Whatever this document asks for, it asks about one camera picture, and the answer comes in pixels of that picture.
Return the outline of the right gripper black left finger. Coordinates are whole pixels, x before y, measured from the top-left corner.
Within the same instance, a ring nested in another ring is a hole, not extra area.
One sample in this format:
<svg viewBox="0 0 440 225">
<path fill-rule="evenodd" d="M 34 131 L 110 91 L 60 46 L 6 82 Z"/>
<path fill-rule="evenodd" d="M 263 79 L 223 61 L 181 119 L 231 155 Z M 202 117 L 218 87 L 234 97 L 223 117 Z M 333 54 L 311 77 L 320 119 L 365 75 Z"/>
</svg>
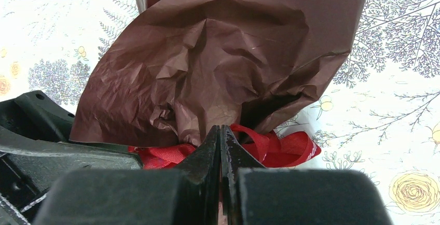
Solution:
<svg viewBox="0 0 440 225">
<path fill-rule="evenodd" d="M 217 224 L 219 126 L 174 168 L 77 170 L 52 185 L 34 224 Z"/>
</svg>

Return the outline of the red ribbon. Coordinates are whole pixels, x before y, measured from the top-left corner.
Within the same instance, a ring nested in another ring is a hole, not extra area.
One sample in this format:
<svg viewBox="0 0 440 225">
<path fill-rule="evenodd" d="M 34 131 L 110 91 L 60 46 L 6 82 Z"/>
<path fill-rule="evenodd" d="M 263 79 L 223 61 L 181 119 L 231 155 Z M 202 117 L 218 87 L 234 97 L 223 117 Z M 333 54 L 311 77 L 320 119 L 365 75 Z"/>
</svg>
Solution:
<svg viewBox="0 0 440 225">
<path fill-rule="evenodd" d="M 321 148 L 303 131 L 278 138 L 275 131 L 263 135 L 238 124 L 232 124 L 230 128 L 233 132 L 243 132 L 252 139 L 250 144 L 242 146 L 265 167 L 298 166 L 321 153 Z M 163 148 L 128 147 L 130 153 L 140 156 L 144 169 L 175 167 L 195 150 L 196 147 L 191 144 Z"/>
</svg>

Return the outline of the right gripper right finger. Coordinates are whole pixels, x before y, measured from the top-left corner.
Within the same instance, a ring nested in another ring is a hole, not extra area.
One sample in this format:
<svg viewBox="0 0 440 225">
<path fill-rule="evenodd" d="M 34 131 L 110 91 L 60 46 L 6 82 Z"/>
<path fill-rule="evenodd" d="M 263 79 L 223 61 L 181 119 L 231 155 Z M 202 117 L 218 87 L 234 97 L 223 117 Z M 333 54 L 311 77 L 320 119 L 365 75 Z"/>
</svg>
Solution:
<svg viewBox="0 0 440 225">
<path fill-rule="evenodd" d="M 228 224 L 391 224 L 372 181 L 351 170 L 269 168 L 222 126 L 222 208 Z"/>
</svg>

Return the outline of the brown paper bouquet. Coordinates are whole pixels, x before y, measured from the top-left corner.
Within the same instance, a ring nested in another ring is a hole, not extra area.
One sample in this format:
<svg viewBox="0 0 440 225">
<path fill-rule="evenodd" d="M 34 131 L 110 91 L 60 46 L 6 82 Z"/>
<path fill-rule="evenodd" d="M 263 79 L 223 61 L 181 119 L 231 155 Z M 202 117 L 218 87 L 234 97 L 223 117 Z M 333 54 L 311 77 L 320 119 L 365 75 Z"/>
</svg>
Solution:
<svg viewBox="0 0 440 225">
<path fill-rule="evenodd" d="M 365 0 L 136 0 L 80 97 L 70 140 L 201 144 L 214 125 L 266 133 L 316 102 Z"/>
</svg>

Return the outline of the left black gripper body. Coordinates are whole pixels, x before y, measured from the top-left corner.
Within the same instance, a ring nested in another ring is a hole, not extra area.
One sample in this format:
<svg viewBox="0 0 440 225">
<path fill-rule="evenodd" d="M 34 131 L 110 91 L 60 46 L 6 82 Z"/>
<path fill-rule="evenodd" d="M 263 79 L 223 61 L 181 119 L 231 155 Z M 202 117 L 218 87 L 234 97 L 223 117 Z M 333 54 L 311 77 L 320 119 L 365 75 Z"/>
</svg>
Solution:
<svg viewBox="0 0 440 225">
<path fill-rule="evenodd" d="M 142 168 L 126 146 L 71 142 L 74 117 L 40 90 L 1 101 L 1 224 L 32 223 L 66 172 Z"/>
</svg>

